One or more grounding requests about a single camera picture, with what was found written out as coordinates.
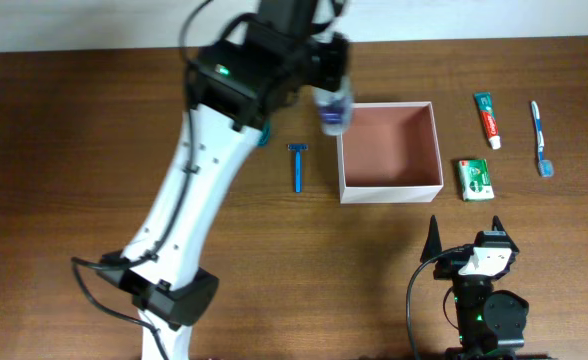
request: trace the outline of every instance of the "soap box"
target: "soap box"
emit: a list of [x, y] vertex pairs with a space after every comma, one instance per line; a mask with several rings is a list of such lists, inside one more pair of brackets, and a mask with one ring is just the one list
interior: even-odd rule
[[494, 190], [487, 161], [461, 160], [458, 162], [458, 173], [463, 187], [463, 200], [484, 201], [494, 199]]

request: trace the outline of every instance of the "razor head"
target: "razor head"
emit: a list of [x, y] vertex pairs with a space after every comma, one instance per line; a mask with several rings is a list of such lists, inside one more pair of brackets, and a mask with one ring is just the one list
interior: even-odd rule
[[287, 145], [287, 148], [290, 149], [290, 151], [305, 151], [307, 150], [307, 144], [289, 144]]

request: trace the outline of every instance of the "robotic arm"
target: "robotic arm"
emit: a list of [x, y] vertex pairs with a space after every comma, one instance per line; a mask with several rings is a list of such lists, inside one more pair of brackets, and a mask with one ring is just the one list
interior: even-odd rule
[[[93, 305], [145, 328], [143, 360], [188, 358], [192, 326], [218, 287], [198, 266], [212, 221], [270, 114], [303, 85], [340, 87], [348, 42], [330, 25], [342, 8], [339, 0], [263, 0], [258, 13], [240, 15], [196, 59], [186, 59], [181, 137], [147, 219], [122, 251], [99, 263], [72, 259]], [[241, 23], [247, 33], [236, 45], [227, 37]], [[141, 320], [98, 303], [79, 266], [132, 294]]]
[[507, 234], [499, 218], [492, 220], [491, 231], [481, 231], [474, 244], [442, 250], [436, 217], [432, 216], [427, 241], [421, 255], [421, 266], [412, 276], [406, 299], [407, 333], [414, 357], [420, 359], [412, 334], [410, 313], [412, 285], [418, 274], [429, 264], [436, 263], [435, 280], [452, 281], [456, 303], [457, 325], [461, 348], [445, 352], [447, 360], [534, 360], [551, 359], [546, 355], [517, 356], [525, 345], [523, 330], [529, 304], [516, 294], [494, 291], [493, 282], [510, 272], [519, 249]]

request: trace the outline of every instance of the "blue razor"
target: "blue razor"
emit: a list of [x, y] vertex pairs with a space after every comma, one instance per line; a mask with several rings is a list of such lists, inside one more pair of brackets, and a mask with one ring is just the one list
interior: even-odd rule
[[303, 164], [301, 160], [301, 151], [307, 150], [306, 144], [289, 144], [287, 148], [290, 151], [296, 151], [296, 192], [300, 193], [303, 190]]

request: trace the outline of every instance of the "white robotic arm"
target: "white robotic arm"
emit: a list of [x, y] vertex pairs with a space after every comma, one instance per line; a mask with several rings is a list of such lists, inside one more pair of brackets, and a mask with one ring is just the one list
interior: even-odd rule
[[[161, 280], [169, 283], [170, 291], [181, 289], [194, 279], [207, 233], [227, 189], [261, 137], [261, 131], [250, 127], [240, 132], [232, 130], [230, 118], [200, 105], [197, 110], [192, 110], [195, 146], [190, 146], [187, 116], [184, 118], [181, 140], [158, 197], [145, 223], [123, 251], [123, 256], [131, 261], [142, 257], [153, 248], [167, 226], [171, 226], [172, 213], [178, 210], [166, 243], [158, 252], [158, 259], [131, 269], [153, 284]], [[186, 169], [190, 149], [195, 149], [194, 165]], [[194, 171], [196, 175], [191, 176], [188, 191], [183, 192], [182, 184], [188, 171]], [[176, 209], [181, 197], [182, 206]], [[191, 326], [181, 326], [175, 331], [149, 310], [139, 310], [139, 314], [159, 329], [161, 342], [170, 359], [187, 359]], [[162, 359], [152, 333], [145, 329], [143, 359]]]
[[[192, 326], [218, 287], [218, 279], [199, 269], [201, 251], [269, 114], [302, 85], [336, 91], [345, 73], [347, 41], [330, 29], [343, 1], [281, 0], [279, 5], [261, 2], [258, 14], [239, 16], [217, 43], [188, 60], [189, 113], [144, 224], [123, 251], [103, 255], [100, 263], [72, 259], [81, 290], [94, 306], [144, 327], [143, 360], [188, 359]], [[249, 24], [245, 43], [227, 42], [241, 22]], [[98, 303], [78, 266], [131, 293], [141, 320]]]

